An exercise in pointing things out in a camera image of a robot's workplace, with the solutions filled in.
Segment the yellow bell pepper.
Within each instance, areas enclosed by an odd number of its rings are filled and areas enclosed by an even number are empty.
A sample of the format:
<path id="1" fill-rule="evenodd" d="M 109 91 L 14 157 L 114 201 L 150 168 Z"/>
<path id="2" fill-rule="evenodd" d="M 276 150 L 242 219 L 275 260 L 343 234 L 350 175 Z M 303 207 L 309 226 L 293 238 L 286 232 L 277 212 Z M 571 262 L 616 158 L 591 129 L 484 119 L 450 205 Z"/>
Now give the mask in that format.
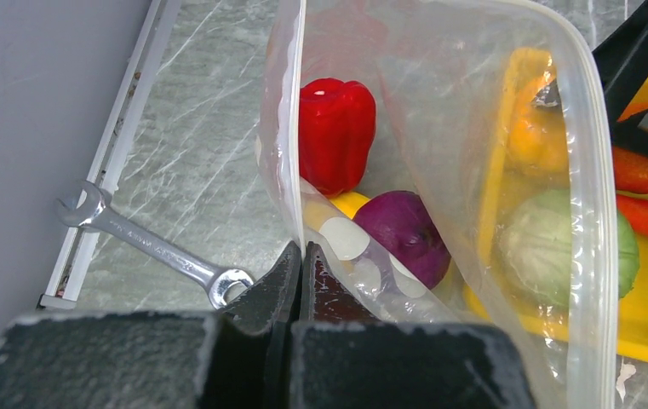
<path id="1" fill-rule="evenodd" d="M 569 177 L 569 153 L 564 116 L 535 107 L 532 100 L 555 76 L 533 78 L 515 96 L 509 123 L 508 157 L 514 168 L 533 177 Z"/>

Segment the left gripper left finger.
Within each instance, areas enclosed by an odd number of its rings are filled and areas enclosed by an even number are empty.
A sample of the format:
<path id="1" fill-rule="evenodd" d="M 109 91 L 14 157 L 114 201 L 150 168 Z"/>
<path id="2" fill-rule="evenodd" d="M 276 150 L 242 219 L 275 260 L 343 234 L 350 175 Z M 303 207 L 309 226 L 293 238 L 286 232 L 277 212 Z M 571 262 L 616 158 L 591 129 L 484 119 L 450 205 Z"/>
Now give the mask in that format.
<path id="1" fill-rule="evenodd" d="M 0 408 L 277 408 L 301 250 L 219 311 L 35 313 L 0 336 Z"/>

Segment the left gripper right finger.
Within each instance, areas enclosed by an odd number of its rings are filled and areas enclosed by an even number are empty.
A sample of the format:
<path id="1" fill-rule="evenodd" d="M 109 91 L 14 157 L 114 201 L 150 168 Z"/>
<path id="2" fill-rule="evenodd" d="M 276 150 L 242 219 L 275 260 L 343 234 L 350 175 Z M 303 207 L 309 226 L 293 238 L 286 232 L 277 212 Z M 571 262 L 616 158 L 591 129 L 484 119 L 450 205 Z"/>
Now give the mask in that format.
<path id="1" fill-rule="evenodd" d="M 491 325 L 376 319 L 309 244 L 291 326 L 293 408 L 532 408 L 518 350 Z"/>

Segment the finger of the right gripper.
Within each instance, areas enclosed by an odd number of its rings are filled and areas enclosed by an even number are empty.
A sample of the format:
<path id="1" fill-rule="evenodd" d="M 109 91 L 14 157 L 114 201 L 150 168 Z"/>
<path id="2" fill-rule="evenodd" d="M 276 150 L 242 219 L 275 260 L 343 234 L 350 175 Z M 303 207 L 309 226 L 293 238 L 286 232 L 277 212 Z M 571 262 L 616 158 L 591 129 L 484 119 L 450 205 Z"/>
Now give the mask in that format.
<path id="1" fill-rule="evenodd" d="M 648 108 L 620 117 L 648 78 L 648 1 L 593 52 L 605 95 L 611 141 L 648 158 Z"/>

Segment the purple toy onion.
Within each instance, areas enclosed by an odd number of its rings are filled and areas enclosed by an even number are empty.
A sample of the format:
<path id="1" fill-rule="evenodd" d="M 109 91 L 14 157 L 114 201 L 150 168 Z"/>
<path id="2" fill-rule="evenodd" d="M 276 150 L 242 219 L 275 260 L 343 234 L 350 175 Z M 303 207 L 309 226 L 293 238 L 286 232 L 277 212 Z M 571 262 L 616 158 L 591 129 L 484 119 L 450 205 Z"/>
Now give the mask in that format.
<path id="1" fill-rule="evenodd" d="M 418 194 L 405 190 L 380 194 L 364 204 L 353 221 L 428 289 L 444 278 L 451 255 Z"/>

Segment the clear dotted zip top bag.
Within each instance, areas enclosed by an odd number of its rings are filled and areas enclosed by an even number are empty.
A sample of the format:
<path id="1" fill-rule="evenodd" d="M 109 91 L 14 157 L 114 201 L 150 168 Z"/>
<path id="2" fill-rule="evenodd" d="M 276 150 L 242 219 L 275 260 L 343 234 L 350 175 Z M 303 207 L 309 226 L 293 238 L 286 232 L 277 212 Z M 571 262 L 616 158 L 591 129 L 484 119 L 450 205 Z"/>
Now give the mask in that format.
<path id="1" fill-rule="evenodd" d="M 529 333 L 495 269 L 479 254 L 485 178 L 495 150 L 504 73 L 519 48 L 547 51 L 555 79 L 532 103 L 564 116 L 572 221 L 568 338 Z M 334 77 L 376 100 L 376 144 L 361 189 L 421 196 L 452 255 L 439 289 L 345 217 L 319 231 L 302 196 L 320 193 L 299 167 L 300 88 Z M 491 325 L 518 350 L 533 408 L 612 408 L 618 308 L 618 214 L 599 77 L 578 30 L 531 1 L 282 1 L 269 37 L 261 177 L 294 240 L 319 245 L 333 275 L 373 316 L 392 323 Z"/>

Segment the red bell pepper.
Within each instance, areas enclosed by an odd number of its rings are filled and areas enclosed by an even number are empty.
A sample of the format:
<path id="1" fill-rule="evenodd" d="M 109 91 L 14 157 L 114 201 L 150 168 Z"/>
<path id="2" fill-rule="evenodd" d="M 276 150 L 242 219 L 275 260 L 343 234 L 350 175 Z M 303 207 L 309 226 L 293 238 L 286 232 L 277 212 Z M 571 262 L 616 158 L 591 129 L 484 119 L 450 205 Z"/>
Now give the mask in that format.
<path id="1" fill-rule="evenodd" d="M 375 135 L 376 100 L 362 83 L 319 78 L 301 89 L 300 173 L 324 196 L 361 182 Z"/>

